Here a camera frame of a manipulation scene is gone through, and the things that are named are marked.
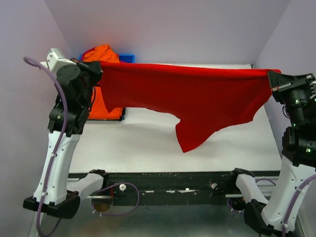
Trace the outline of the red t shirt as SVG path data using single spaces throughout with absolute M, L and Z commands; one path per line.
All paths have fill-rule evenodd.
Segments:
M 146 108 L 174 115 L 185 153 L 223 128 L 251 122 L 272 94 L 267 69 L 105 62 L 101 68 L 106 109 Z

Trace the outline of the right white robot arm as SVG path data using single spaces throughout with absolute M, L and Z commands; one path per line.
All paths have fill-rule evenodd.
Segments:
M 280 174 L 270 199 L 257 186 L 255 176 L 235 169 L 228 190 L 241 192 L 244 221 L 260 235 L 287 237 L 295 231 L 301 203 L 316 178 L 316 78 L 269 72 L 274 99 L 283 105 L 291 125 L 282 138 Z

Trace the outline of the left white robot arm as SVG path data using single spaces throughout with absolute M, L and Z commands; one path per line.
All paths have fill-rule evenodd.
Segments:
M 56 68 L 24 57 L 24 61 L 44 70 L 53 80 L 58 91 L 55 105 L 49 113 L 48 149 L 38 187 L 31 197 L 23 202 L 28 210 L 71 219 L 87 193 L 67 189 L 71 161 L 82 135 L 92 106 L 95 86 L 103 71 L 98 61 L 56 61 Z

